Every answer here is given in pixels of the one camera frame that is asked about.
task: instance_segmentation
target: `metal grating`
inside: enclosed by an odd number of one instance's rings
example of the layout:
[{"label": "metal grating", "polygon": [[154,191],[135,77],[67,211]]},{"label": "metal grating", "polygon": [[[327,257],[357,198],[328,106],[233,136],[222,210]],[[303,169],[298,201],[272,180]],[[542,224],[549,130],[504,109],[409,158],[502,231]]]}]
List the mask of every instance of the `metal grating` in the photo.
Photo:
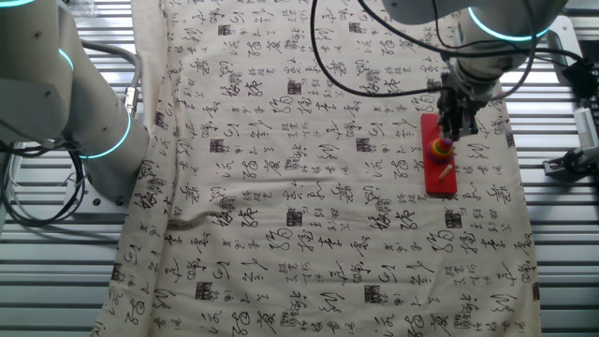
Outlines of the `metal grating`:
[{"label": "metal grating", "polygon": [[[128,0],[97,0],[99,16],[79,22],[92,41],[135,50]],[[599,20],[573,19],[582,38],[599,35]],[[132,76],[127,62],[89,52],[117,93]],[[503,78],[507,88],[521,70]],[[579,145],[570,90],[539,62],[526,86],[507,100],[537,248],[544,337],[599,336],[599,215],[592,179],[565,185],[546,178],[542,161]],[[139,107],[143,113],[143,101]],[[33,215],[62,206],[66,153],[23,159],[16,189]],[[33,230],[8,219],[0,237],[0,335],[88,336],[108,295],[122,222],[99,213]]]}]

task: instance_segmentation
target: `red base board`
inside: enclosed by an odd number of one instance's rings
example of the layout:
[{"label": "red base board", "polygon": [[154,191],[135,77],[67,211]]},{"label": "red base board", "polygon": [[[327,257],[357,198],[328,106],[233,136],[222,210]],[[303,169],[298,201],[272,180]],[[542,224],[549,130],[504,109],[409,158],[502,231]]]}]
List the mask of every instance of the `red base board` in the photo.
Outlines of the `red base board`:
[{"label": "red base board", "polygon": [[[433,162],[427,154],[427,146],[431,141],[439,138],[441,126],[437,125],[439,115],[435,113],[423,113],[420,117],[422,129],[422,153],[424,156],[424,184],[426,191],[431,195],[454,195],[458,193],[458,183],[456,182],[456,163],[452,156],[449,161],[443,165]],[[439,176],[448,165],[454,168],[449,171],[443,180]]]}]

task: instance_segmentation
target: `tablecloth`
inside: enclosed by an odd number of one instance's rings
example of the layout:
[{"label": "tablecloth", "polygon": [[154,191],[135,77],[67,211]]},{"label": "tablecloth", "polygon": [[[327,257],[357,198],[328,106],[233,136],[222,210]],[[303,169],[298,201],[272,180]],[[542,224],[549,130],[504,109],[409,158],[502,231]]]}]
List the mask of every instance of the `tablecloth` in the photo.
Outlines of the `tablecloth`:
[{"label": "tablecloth", "polygon": [[[438,95],[335,87],[310,48],[311,3],[155,4],[152,140],[93,336],[540,335],[503,103],[456,143],[458,194],[431,198],[419,118]],[[319,48],[346,85],[421,89],[446,70],[356,1],[319,5]],[[398,26],[438,44],[432,24]],[[455,18],[442,27],[452,42]]]}]

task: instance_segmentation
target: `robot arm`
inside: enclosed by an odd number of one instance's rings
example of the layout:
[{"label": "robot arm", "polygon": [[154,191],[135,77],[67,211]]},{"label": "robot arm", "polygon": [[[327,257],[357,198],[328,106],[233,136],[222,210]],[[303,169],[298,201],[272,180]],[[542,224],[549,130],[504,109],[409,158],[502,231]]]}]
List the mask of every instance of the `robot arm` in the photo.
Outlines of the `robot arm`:
[{"label": "robot arm", "polygon": [[149,136],[81,45],[61,0],[0,0],[0,140],[67,141],[88,180],[130,199]]},{"label": "robot arm", "polygon": [[[531,16],[538,40],[549,30],[567,0],[528,0],[528,9],[524,0],[436,2],[439,17],[467,8],[460,16],[455,45],[460,52],[476,54],[535,48]],[[432,0],[383,0],[383,3],[389,16],[402,23],[418,24],[435,19]],[[519,53],[446,60],[451,72],[441,78],[447,90],[442,91],[437,102],[442,137],[455,141],[476,134],[475,114],[495,99],[493,93],[502,75],[522,65],[526,58],[526,54]]]}]

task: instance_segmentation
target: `teal light ring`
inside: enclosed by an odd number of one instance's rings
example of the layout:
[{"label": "teal light ring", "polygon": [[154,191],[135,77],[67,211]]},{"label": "teal light ring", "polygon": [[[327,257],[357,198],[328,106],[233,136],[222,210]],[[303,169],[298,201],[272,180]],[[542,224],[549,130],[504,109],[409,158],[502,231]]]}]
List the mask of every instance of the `teal light ring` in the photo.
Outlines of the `teal light ring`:
[{"label": "teal light ring", "polygon": [[[511,36],[507,36],[507,35],[503,35],[501,33],[497,33],[494,30],[488,28],[483,22],[481,22],[475,15],[475,12],[472,10],[471,7],[468,7],[468,11],[470,12],[470,17],[472,18],[472,20],[476,23],[476,25],[478,25],[478,27],[480,27],[480,29],[482,29],[483,31],[485,31],[485,33],[493,36],[493,37],[497,37],[499,39],[505,40],[505,41],[513,41],[513,42],[523,42],[523,41],[530,41],[533,39],[533,37],[511,37]],[[546,32],[549,31],[549,28],[544,30],[543,32],[539,33],[536,35],[536,37],[542,37]]]},{"label": "teal light ring", "polygon": [[71,70],[75,70],[75,67],[73,66],[73,61],[71,61],[71,58],[68,57],[68,55],[66,54],[66,52],[63,51],[62,49],[59,49],[58,52],[60,52],[60,54],[63,55],[64,58],[66,58],[66,60],[68,61],[68,63],[71,65]]},{"label": "teal light ring", "polygon": [[96,159],[99,158],[101,156],[110,154],[111,152],[113,152],[114,150],[118,149],[119,146],[121,146],[121,144],[123,144],[124,140],[127,138],[127,136],[129,135],[129,130],[131,129],[131,115],[126,112],[126,115],[128,117],[128,123],[127,123],[127,129],[124,132],[123,137],[121,138],[121,140],[119,140],[118,143],[116,143],[116,145],[114,145],[110,150],[105,151],[102,154],[96,154],[96,155],[90,155],[90,156],[85,156],[85,155],[80,155],[79,158],[81,159]]},{"label": "teal light ring", "polygon": [[8,8],[8,7],[17,7],[22,5],[27,5],[36,0],[8,0],[2,1],[0,0],[0,8]]}]

